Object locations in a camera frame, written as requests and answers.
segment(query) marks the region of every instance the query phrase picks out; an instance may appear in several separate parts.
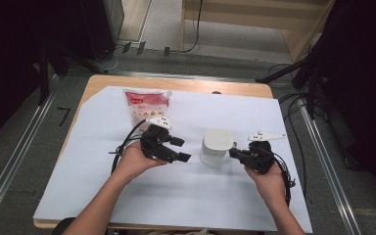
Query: human arm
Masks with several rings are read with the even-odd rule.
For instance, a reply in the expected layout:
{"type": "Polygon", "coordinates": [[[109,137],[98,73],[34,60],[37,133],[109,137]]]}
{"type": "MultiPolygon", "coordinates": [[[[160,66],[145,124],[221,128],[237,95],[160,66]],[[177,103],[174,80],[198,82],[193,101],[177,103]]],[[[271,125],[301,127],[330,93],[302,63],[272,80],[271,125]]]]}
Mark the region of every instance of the human arm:
{"type": "Polygon", "coordinates": [[[256,183],[258,192],[270,210],[279,233],[305,234],[286,204],[285,184],[280,167],[274,164],[265,174],[246,166],[245,170],[256,183]]]}
{"type": "Polygon", "coordinates": [[[124,186],[145,170],[165,164],[162,160],[146,158],[139,141],[128,145],[116,170],[63,234],[104,234],[124,186]]]}

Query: finger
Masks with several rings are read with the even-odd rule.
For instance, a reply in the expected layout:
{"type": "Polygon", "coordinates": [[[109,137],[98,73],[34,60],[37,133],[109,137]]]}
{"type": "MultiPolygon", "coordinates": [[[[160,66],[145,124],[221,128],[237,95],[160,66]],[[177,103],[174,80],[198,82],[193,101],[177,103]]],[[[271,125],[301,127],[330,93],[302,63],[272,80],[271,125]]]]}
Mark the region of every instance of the finger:
{"type": "Polygon", "coordinates": [[[159,165],[167,165],[167,162],[162,161],[160,159],[148,159],[149,160],[149,167],[155,167],[159,165]]]}

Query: aluminum rail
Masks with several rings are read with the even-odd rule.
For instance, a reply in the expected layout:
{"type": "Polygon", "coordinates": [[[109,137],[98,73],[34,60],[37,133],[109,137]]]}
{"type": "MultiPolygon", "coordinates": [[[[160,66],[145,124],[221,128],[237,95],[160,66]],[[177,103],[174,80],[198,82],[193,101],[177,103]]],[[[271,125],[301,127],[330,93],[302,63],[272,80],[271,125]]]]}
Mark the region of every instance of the aluminum rail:
{"type": "Polygon", "coordinates": [[[37,110],[35,111],[31,121],[29,122],[28,126],[23,132],[23,136],[18,142],[11,157],[8,159],[8,162],[5,165],[5,168],[2,170],[2,173],[0,175],[0,204],[12,180],[14,179],[21,163],[23,162],[25,153],[28,150],[29,145],[32,142],[42,120],[44,120],[45,115],[48,112],[48,108],[51,106],[55,91],[57,90],[58,83],[59,83],[59,79],[55,75],[53,77],[53,82],[52,82],[52,85],[53,85],[52,92],[49,94],[47,100],[41,106],[39,106],[37,110]]]}
{"type": "Polygon", "coordinates": [[[299,100],[299,105],[301,106],[301,112],[302,116],[304,117],[307,130],[309,131],[310,137],[312,138],[313,145],[316,149],[317,155],[319,157],[326,179],[328,180],[332,195],[334,196],[335,202],[337,203],[338,210],[341,214],[341,218],[344,222],[347,232],[348,234],[353,235],[362,234],[356,221],[350,201],[347,198],[344,188],[342,187],[341,182],[338,178],[337,172],[335,171],[329,158],[328,152],[326,151],[325,145],[323,144],[322,138],[320,137],[318,128],[316,126],[316,121],[310,118],[309,114],[306,111],[306,108],[304,107],[304,102],[302,101],[302,99],[299,100]]]}

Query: white paper sheet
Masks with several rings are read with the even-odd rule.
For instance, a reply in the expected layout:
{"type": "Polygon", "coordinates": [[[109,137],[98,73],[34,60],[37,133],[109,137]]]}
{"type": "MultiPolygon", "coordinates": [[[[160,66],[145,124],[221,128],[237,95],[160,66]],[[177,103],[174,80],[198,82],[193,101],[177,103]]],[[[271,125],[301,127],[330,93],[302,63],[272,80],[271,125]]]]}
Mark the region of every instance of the white paper sheet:
{"type": "MultiPolygon", "coordinates": [[[[122,89],[106,87],[81,106],[68,144],[60,156],[35,212],[37,219],[77,216],[109,177],[114,155],[131,130],[122,89]]],[[[276,226],[255,183],[238,160],[226,155],[220,166],[200,161],[206,128],[231,132],[237,148],[247,149],[258,130],[286,134],[275,99],[172,91],[167,115],[170,134],[185,140],[188,163],[174,162],[149,169],[126,186],[111,222],[275,231],[276,226]]],[[[286,162],[297,185],[290,209],[305,232],[312,232],[289,140],[270,141],[286,162]]]]}

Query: red label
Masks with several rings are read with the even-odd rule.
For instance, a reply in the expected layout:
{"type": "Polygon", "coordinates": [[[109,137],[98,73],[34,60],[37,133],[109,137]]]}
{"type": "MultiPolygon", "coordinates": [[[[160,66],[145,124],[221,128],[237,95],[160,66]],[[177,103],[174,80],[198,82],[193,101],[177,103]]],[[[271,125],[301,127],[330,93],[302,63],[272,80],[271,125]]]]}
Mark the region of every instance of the red label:
{"type": "Polygon", "coordinates": [[[130,102],[132,104],[141,104],[141,103],[143,103],[143,100],[140,100],[140,99],[130,99],[130,102]]]}

